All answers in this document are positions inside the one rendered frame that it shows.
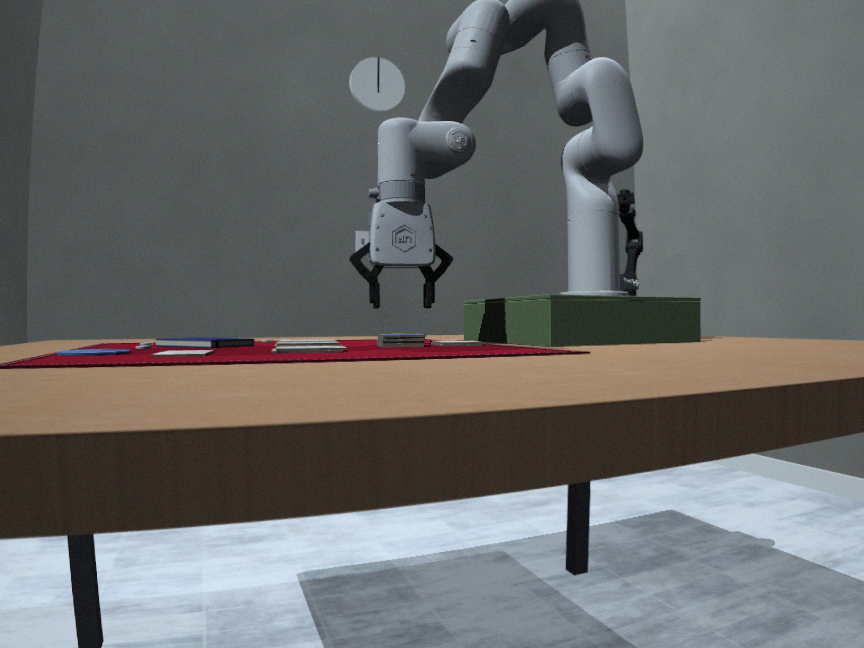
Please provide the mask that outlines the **white rules card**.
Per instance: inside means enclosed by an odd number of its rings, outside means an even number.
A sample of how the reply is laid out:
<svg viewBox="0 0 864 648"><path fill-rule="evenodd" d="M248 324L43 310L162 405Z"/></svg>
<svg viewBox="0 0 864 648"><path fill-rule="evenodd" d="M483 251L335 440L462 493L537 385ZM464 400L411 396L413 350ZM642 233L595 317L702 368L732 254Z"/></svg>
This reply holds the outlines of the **white rules card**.
<svg viewBox="0 0 864 648"><path fill-rule="evenodd" d="M171 350L151 354L151 357L202 357L214 352L215 350Z"/></svg>

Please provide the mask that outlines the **blue round disc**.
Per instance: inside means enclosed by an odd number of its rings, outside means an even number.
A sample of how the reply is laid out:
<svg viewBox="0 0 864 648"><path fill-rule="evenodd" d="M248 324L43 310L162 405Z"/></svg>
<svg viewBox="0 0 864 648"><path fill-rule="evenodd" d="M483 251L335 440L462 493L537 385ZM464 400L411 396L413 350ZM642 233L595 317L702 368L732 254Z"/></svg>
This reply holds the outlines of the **blue round disc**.
<svg viewBox="0 0 864 648"><path fill-rule="evenodd" d="M65 350L65 351L57 351L57 355L60 356L101 356L101 355L121 355L121 354L130 354L131 350L127 349L119 349L125 351L119 352L103 352L103 351L118 351L118 350L109 350L109 349L86 349L86 350Z"/></svg>

